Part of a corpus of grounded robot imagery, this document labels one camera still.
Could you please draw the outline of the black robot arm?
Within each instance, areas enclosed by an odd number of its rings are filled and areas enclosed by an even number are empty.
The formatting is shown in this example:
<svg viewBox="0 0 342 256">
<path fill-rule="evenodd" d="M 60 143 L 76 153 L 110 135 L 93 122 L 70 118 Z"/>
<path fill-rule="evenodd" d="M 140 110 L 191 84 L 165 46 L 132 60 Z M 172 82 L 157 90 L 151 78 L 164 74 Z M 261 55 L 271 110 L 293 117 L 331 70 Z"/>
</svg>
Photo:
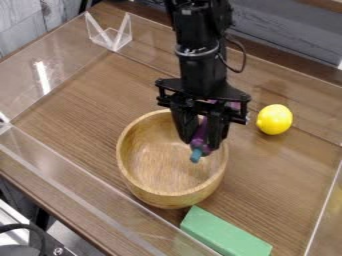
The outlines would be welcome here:
<svg viewBox="0 0 342 256">
<path fill-rule="evenodd" d="M 228 0 L 164 0 L 176 35 L 180 76 L 159 79 L 157 104 L 171 110 L 177 135 L 189 143 L 204 127 L 209 150 L 220 147 L 232 123 L 247 123 L 251 96 L 227 81 L 225 31 L 232 25 Z"/>
</svg>

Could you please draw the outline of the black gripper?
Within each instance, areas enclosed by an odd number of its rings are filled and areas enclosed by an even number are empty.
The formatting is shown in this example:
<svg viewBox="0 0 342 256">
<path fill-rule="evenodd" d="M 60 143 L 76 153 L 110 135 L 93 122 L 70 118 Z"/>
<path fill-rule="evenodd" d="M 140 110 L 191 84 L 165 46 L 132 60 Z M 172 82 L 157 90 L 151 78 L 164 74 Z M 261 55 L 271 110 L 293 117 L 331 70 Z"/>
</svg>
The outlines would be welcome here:
<svg viewBox="0 0 342 256">
<path fill-rule="evenodd" d="M 157 79 L 157 104 L 171 109 L 180 140 L 188 144 L 199 126 L 197 115 L 207 116 L 207 141 L 217 150 L 227 137 L 229 122 L 247 123 L 251 96 L 227 81 L 224 55 L 180 56 L 180 77 Z"/>
</svg>

